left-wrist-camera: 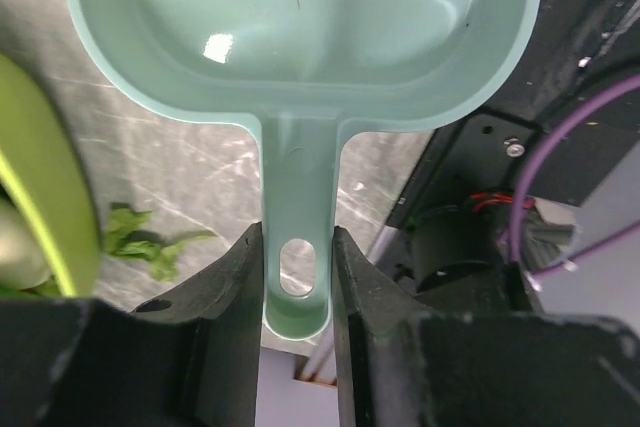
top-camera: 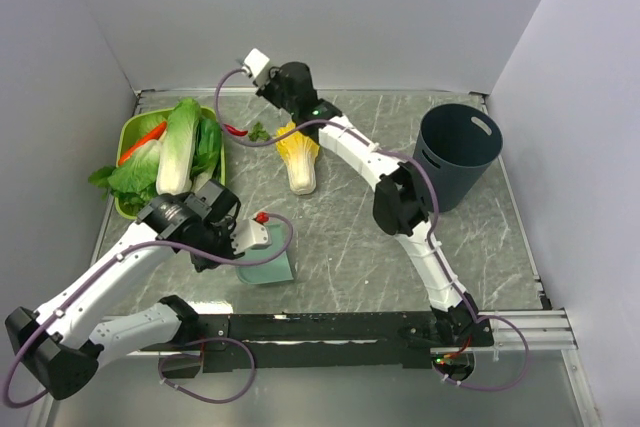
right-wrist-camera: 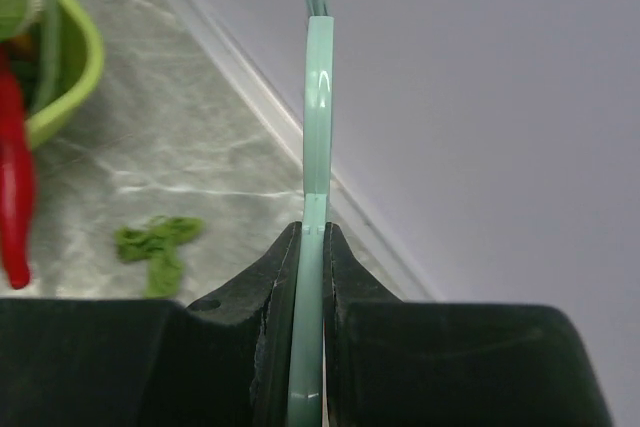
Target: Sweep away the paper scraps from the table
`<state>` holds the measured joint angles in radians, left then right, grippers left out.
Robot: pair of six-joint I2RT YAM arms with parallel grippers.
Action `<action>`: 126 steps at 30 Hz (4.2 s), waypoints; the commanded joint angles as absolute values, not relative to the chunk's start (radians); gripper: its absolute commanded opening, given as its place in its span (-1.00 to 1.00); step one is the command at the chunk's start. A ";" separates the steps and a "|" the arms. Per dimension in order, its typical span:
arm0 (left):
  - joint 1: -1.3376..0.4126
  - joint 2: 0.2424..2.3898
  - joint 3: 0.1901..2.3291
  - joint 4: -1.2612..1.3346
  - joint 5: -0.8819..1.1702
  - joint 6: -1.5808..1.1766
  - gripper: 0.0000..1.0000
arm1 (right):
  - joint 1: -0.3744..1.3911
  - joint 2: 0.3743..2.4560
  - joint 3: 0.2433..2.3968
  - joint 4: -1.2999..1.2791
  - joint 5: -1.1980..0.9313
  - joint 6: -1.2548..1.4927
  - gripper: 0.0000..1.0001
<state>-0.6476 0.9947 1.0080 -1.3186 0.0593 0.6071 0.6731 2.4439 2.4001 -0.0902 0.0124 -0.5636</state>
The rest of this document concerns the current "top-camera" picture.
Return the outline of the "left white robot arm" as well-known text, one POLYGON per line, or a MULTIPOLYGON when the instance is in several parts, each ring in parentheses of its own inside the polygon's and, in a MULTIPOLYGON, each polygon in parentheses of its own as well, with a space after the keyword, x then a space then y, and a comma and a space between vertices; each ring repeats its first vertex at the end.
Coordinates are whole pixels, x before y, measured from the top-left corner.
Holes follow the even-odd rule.
POLYGON ((120 240, 71 286, 35 310, 18 307, 5 327, 15 365, 24 365, 56 400, 81 390, 98 370, 128 353, 192 345, 198 313, 176 295, 113 325, 107 311, 158 265, 187 251, 195 269, 236 258, 231 234, 241 202, 215 180, 195 193, 162 194, 142 208, 120 240))

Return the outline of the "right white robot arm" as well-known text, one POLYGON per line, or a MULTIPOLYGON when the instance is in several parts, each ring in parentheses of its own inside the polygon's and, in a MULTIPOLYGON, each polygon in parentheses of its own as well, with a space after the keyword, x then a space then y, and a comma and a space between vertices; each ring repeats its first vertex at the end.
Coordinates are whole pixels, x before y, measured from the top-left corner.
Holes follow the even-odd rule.
POLYGON ((426 289, 435 317, 432 344, 491 346, 490 321, 478 313, 433 235, 437 215, 424 198, 429 184, 423 169, 407 156, 377 147, 339 108, 320 98, 306 64, 267 61, 247 70, 258 96, 286 111, 301 133, 340 157, 372 188, 376 224, 399 242, 426 289))

